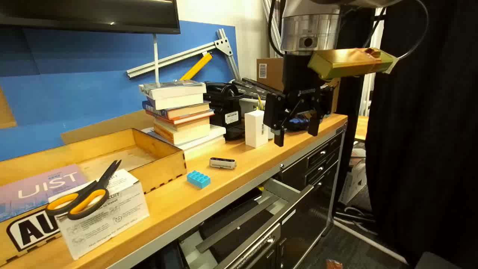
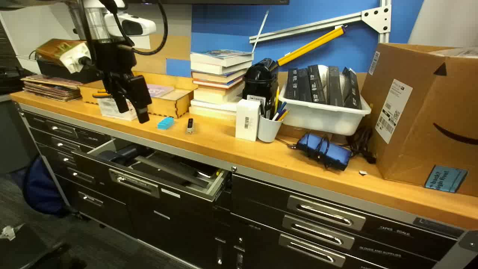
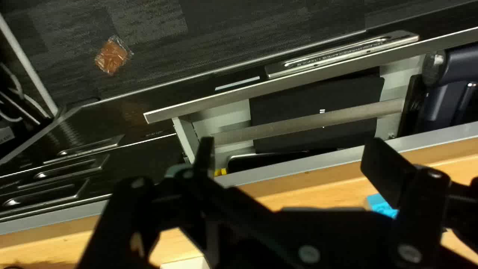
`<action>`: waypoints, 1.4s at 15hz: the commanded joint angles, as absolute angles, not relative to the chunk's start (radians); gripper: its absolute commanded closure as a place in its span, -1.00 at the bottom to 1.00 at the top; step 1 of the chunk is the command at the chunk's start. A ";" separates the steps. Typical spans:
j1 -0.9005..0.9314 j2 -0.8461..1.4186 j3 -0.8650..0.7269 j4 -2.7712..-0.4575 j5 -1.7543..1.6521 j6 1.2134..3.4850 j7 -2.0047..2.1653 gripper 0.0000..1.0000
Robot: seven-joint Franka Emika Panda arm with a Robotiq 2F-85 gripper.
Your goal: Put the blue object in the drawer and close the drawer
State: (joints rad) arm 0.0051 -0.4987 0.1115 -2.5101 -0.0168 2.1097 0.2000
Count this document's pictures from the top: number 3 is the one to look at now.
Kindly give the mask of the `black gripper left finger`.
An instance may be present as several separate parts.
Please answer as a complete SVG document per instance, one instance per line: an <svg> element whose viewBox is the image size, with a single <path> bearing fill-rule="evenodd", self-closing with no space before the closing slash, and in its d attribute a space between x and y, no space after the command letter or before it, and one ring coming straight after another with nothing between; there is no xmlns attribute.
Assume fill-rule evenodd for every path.
<svg viewBox="0 0 478 269"><path fill-rule="evenodd" d="M175 165L163 181L163 205L169 210L193 210L195 207L229 210L229 192L214 181L216 141L204 138L192 165Z"/></svg>

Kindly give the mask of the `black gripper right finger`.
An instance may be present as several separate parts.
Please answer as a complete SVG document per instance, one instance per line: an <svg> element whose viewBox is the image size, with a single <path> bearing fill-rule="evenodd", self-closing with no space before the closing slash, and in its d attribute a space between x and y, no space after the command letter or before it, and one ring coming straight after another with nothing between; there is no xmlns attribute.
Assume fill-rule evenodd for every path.
<svg viewBox="0 0 478 269"><path fill-rule="evenodd" d="M362 174L398 211L390 220L393 235L440 235L446 223L450 178L416 166L381 139L365 145Z"/></svg>

